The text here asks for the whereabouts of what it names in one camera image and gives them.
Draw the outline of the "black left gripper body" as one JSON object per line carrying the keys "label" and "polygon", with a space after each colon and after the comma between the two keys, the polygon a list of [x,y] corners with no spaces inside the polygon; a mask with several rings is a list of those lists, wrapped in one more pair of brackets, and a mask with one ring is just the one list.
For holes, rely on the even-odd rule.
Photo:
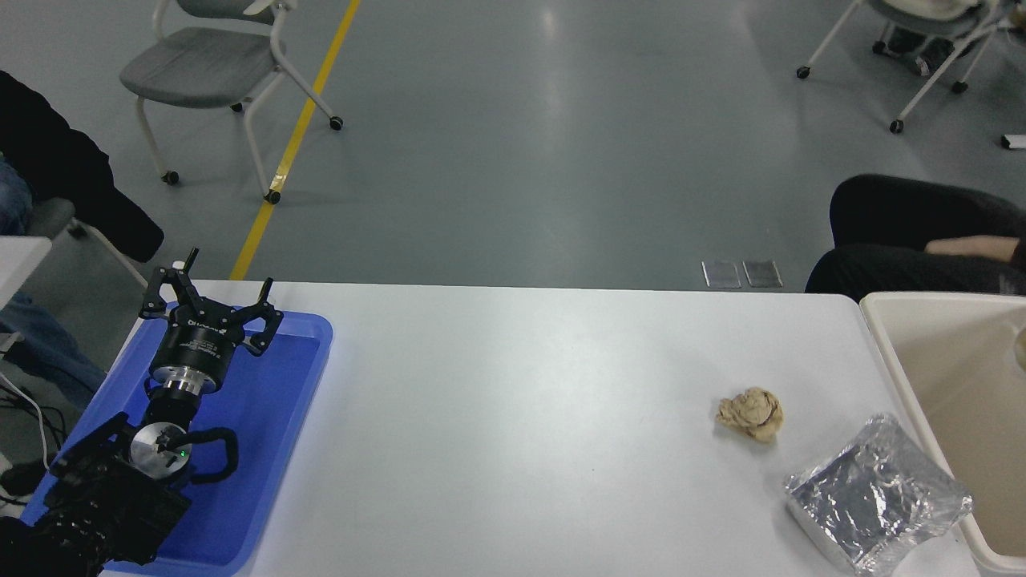
{"label": "black left gripper body", "polygon": [[172,369],[204,373],[208,379],[224,379],[236,348],[244,340],[239,324],[224,324],[227,313],[199,314],[180,305],[168,318],[168,331],[151,361],[151,375],[161,379]]}

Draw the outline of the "person's hand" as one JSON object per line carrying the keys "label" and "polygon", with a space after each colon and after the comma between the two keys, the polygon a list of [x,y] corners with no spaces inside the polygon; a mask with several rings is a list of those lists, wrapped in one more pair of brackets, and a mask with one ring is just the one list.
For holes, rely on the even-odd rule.
{"label": "person's hand", "polygon": [[1020,244],[1019,238],[997,235],[971,235],[965,237],[947,238],[946,240],[930,240],[924,252],[943,256],[966,256],[966,258],[984,258],[1011,263]]}

